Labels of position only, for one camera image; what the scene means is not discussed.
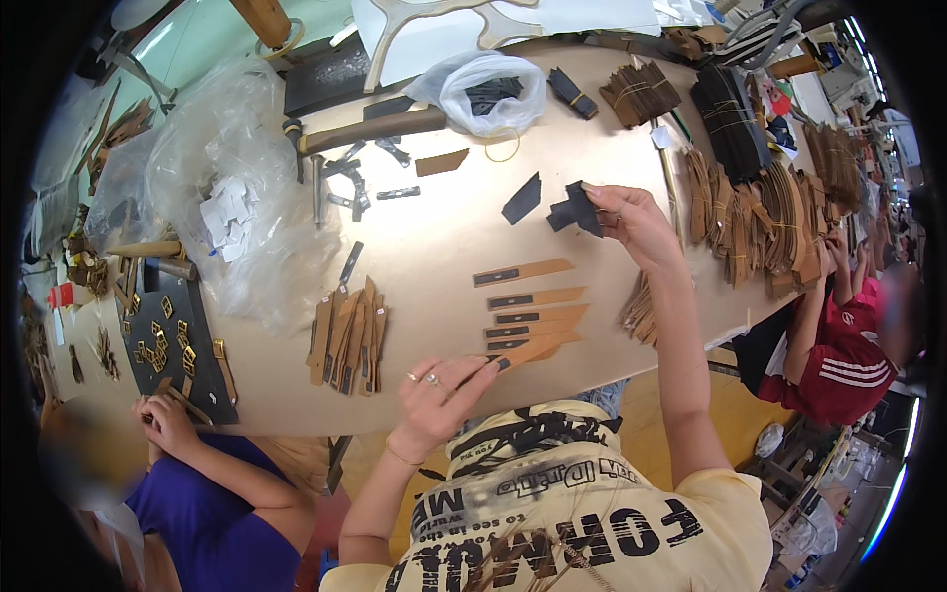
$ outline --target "workbench table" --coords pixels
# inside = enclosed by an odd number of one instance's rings
[[[503,163],[491,162],[484,154],[485,141],[472,135],[450,129],[406,135],[400,148],[413,158],[470,149],[456,171],[421,179],[416,178],[413,166],[403,169],[390,154],[369,142],[356,157],[362,161],[360,172],[366,178],[373,205],[358,224],[351,222],[349,210],[341,210],[343,247],[318,290],[327,292],[336,287],[351,245],[363,242],[365,249],[348,287],[360,289],[365,276],[371,276],[391,307],[380,363],[382,391],[370,398],[357,394],[346,397],[327,386],[311,386],[310,369],[305,365],[308,331],[292,338],[271,337],[255,320],[218,315],[213,298],[205,291],[210,334],[225,340],[240,395],[237,410],[241,422],[222,426],[220,431],[324,436],[389,430],[400,416],[396,389],[415,362],[432,354],[447,359],[485,349],[482,331],[492,324],[486,306],[490,296],[587,286],[576,303],[591,306],[576,327],[582,341],[563,345],[548,360],[526,364],[501,376],[474,408],[475,415],[568,397],[657,365],[656,351],[629,339],[617,324],[639,272],[621,244],[598,239],[574,225],[553,233],[545,220],[549,206],[565,199],[564,187],[580,179],[644,188],[670,214],[668,190],[660,156],[650,138],[650,126],[625,130],[598,92],[630,58],[615,49],[545,40],[512,45],[505,51],[536,63],[546,72],[560,67],[599,104],[599,115],[591,121],[581,119],[547,88],[545,113],[523,134],[519,151]],[[659,65],[681,96],[678,112],[696,145],[708,161],[713,160],[706,128],[689,96],[689,88],[696,82],[695,71],[672,63]],[[360,121],[365,105],[387,98],[358,99],[312,114],[303,118],[304,132]],[[687,142],[670,116],[661,117],[660,122],[670,128],[675,141],[670,149],[673,179],[681,226],[687,232]],[[800,155],[794,165],[813,171],[802,133],[797,136]],[[324,155],[333,159],[346,148]],[[504,158],[514,148],[515,140],[493,140],[490,154]],[[310,183],[308,160],[306,165]],[[542,202],[519,224],[511,226],[500,209],[536,171],[543,180]],[[336,175],[330,185],[333,192],[350,197],[348,179]],[[421,188],[420,196],[382,202],[374,198],[379,191],[415,185]],[[734,291],[724,283],[723,264],[714,260],[703,244],[691,246],[687,237],[685,243],[698,291],[701,336],[706,344],[718,343],[740,328],[760,322],[792,298],[770,300],[762,273]],[[475,273],[559,257],[571,261],[575,269],[474,288],[471,276]],[[131,405],[138,390],[120,346],[120,327],[111,294],[101,303],[83,306],[75,312],[75,318],[63,314],[66,346],[56,347],[52,322],[50,315],[49,343],[63,397],[95,394]],[[92,344],[99,322],[112,336],[122,375],[117,383],[104,376],[95,360]],[[85,385],[76,385],[72,379],[69,343],[77,346]]]

